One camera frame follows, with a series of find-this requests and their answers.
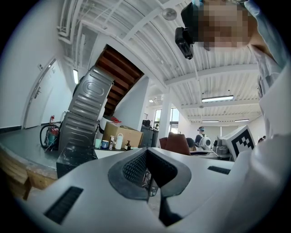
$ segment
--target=wooden staircase underside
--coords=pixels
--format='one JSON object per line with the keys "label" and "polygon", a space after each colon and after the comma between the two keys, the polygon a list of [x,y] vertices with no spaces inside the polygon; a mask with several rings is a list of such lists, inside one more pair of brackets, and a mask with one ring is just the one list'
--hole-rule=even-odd
{"label": "wooden staircase underside", "polygon": [[95,66],[115,80],[105,105],[105,115],[112,116],[119,101],[122,100],[144,74],[121,53],[109,45],[105,47]]}

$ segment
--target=door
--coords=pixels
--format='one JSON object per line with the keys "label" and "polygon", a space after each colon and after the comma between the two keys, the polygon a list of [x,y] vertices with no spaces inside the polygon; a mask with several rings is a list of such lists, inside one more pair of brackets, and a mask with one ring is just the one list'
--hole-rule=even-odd
{"label": "door", "polygon": [[41,125],[42,115],[52,92],[54,79],[58,75],[58,72],[55,72],[56,66],[58,66],[57,61],[48,69],[33,95],[25,122],[26,129]]}

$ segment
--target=window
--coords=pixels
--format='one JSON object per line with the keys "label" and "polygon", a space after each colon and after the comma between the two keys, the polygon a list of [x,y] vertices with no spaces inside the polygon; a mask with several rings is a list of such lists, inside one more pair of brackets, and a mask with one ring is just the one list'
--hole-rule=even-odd
{"label": "window", "polygon": [[[178,133],[179,115],[180,113],[178,109],[171,108],[169,132]],[[160,118],[161,118],[161,110],[156,110],[154,125],[160,123]]]}

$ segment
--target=brown chair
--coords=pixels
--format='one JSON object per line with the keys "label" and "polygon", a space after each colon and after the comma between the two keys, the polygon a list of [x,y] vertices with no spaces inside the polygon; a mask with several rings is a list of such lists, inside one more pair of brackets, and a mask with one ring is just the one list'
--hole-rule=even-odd
{"label": "brown chair", "polygon": [[163,137],[160,139],[160,145],[164,150],[183,155],[190,155],[188,143],[184,134],[169,132],[168,137]]}

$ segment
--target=cardboard box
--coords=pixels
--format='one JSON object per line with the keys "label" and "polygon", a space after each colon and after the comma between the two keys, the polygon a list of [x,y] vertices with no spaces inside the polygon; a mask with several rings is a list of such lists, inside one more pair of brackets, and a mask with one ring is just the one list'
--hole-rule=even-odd
{"label": "cardboard box", "polygon": [[119,133],[123,134],[121,148],[124,148],[124,146],[127,144],[127,140],[130,140],[130,145],[132,147],[139,147],[139,145],[141,144],[143,132],[134,130],[126,126],[119,127],[110,122],[106,123],[102,140],[109,141],[111,135],[117,136]]}

